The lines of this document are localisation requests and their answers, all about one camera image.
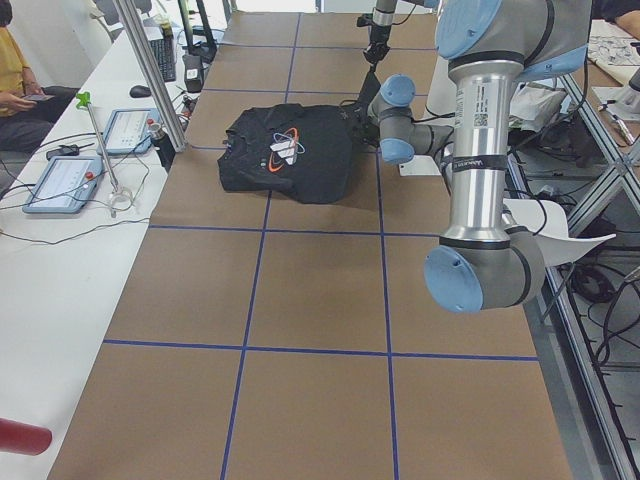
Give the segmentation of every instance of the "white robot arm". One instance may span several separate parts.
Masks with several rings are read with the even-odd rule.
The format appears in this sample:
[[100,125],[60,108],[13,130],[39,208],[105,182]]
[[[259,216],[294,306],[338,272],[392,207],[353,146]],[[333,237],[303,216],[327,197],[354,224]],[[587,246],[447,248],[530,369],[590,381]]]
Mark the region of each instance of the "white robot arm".
[[[509,103],[517,82],[583,65],[590,15],[591,0],[449,0],[444,7],[436,45],[456,85],[451,213],[424,265],[427,287],[444,308],[508,307],[542,286],[544,262],[535,238],[503,206]],[[380,124],[382,156],[393,163],[410,160],[415,151],[416,126],[401,110],[413,98],[407,80],[387,80],[369,109]],[[436,144],[447,135],[441,128],[448,127],[429,132]]]

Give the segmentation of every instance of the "white desk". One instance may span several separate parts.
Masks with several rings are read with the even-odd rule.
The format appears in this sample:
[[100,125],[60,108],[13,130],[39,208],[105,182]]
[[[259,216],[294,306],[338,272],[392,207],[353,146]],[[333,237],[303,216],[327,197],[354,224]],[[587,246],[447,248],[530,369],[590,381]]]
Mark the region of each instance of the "white desk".
[[[183,77],[181,68],[178,58],[178,79]],[[82,91],[91,92],[98,121],[104,126],[112,109],[154,105],[152,98],[129,97],[135,84],[145,81],[123,34]],[[167,88],[171,98],[180,93],[175,84]],[[90,131],[88,113],[72,104],[46,141]],[[82,145],[91,140],[75,138],[66,143]],[[0,203],[0,228],[15,236],[56,241],[97,225],[145,219],[155,207],[166,173],[154,151],[140,159],[149,168],[144,189],[135,205],[115,219],[97,203],[89,203],[77,215],[55,219],[7,209],[26,201],[28,192],[18,189]],[[34,155],[20,180],[35,183],[46,162],[44,152]],[[135,193],[147,169],[128,158],[115,172],[121,185]],[[105,176],[94,198],[106,202],[110,193]],[[47,477],[146,229],[146,222],[119,225],[56,246],[0,236],[0,417],[53,432],[52,445],[40,456],[0,453],[3,479]]]

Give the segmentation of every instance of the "phone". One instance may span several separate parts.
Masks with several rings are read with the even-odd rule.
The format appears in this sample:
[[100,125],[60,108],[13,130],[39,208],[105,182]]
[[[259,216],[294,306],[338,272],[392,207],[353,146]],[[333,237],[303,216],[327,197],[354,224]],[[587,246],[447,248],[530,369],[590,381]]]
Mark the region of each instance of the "phone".
[[25,95],[25,100],[31,100],[32,102],[46,102],[50,98],[53,98],[53,95]]

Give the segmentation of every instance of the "red object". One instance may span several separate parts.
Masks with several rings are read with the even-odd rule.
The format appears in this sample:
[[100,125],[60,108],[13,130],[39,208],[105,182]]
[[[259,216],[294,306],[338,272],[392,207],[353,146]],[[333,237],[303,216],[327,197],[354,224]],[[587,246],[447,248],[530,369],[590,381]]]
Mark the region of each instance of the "red object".
[[51,439],[51,430],[0,418],[0,452],[40,455]]

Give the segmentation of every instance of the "blue and white device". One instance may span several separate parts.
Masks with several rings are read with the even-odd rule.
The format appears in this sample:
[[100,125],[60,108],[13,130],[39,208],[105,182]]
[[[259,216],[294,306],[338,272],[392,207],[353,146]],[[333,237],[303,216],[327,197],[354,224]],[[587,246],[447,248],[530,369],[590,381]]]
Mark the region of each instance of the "blue and white device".
[[160,122],[155,108],[127,108],[111,112],[104,129],[104,143],[109,155],[144,153],[151,147],[147,120]]
[[98,156],[53,157],[22,207],[25,213],[77,213],[102,175]]

